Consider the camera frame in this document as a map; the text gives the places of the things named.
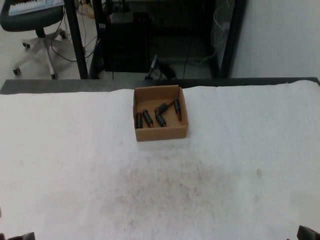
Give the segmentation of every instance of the chair base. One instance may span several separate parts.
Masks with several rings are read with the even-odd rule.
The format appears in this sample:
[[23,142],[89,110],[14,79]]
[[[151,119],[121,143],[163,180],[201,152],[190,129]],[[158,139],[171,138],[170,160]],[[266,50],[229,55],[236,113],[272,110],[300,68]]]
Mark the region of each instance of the chair base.
[[22,66],[24,63],[26,63],[27,61],[29,61],[30,59],[32,59],[36,53],[38,53],[40,50],[44,51],[45,54],[45,58],[47,61],[47,64],[49,66],[49,71],[51,74],[51,78],[52,79],[57,79],[58,78],[58,74],[56,73],[53,65],[52,65],[52,60],[49,54],[49,48],[54,47],[54,48],[58,48],[58,49],[65,49],[67,50],[68,48],[70,48],[70,44],[66,43],[66,42],[62,42],[59,40],[56,40],[56,38],[61,35],[61,37],[63,39],[66,38],[66,32],[63,31],[61,28],[58,29],[58,31],[54,32],[54,33],[50,33],[47,35],[44,35],[44,37],[36,37],[36,38],[32,38],[32,39],[23,39],[22,40],[22,44],[23,46],[27,49],[24,53],[22,58],[17,61],[13,66],[13,73],[15,75],[20,75],[21,71],[20,71],[20,66]]

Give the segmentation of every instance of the black chair seat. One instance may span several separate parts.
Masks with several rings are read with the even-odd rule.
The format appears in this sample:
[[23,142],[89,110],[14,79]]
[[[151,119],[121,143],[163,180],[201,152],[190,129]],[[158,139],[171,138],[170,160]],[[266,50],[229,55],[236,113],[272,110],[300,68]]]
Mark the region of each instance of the black chair seat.
[[0,14],[0,24],[8,32],[24,32],[40,30],[61,21],[64,17],[64,7],[57,6],[41,11],[30,12],[17,16],[9,16],[9,0],[3,4]]

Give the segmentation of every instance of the white cloth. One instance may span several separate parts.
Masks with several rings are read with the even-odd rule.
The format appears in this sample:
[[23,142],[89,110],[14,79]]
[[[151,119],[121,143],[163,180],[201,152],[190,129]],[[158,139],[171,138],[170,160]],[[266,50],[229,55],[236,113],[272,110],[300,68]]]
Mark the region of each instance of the white cloth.
[[0,232],[36,240],[320,231],[320,87],[183,90],[185,139],[136,142],[133,91],[0,95]]

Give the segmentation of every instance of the chair wheel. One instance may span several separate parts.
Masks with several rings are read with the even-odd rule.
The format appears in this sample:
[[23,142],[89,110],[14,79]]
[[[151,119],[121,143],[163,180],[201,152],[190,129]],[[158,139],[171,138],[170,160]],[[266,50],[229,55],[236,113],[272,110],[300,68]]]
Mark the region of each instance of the chair wheel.
[[58,79],[58,74],[55,72],[54,74],[51,74],[51,78],[54,79]]
[[64,30],[61,31],[61,32],[60,32],[60,36],[61,36],[62,39],[67,39],[66,31],[64,31]]
[[22,45],[23,45],[26,49],[29,49],[29,48],[30,48],[30,44],[27,44],[27,43],[25,43],[25,42],[23,42]]
[[16,76],[20,75],[21,74],[20,68],[17,67],[16,69],[13,69],[13,73]]

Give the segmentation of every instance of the open cardboard box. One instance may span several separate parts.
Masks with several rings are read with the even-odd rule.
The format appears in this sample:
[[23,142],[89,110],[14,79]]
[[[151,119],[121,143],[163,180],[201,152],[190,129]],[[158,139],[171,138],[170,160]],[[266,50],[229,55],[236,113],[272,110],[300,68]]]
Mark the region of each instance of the open cardboard box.
[[[167,127],[161,127],[156,120],[155,108],[163,103],[169,104],[175,98],[180,101],[182,119],[181,121],[178,120],[175,107],[171,106],[162,114]],[[136,128],[137,113],[142,112],[144,109],[147,109],[152,117],[154,128],[150,128],[145,119],[143,119],[143,128],[135,129],[135,136],[138,142],[182,139],[186,137],[189,123],[184,93],[181,87],[172,85],[136,88],[133,97],[134,128]]]

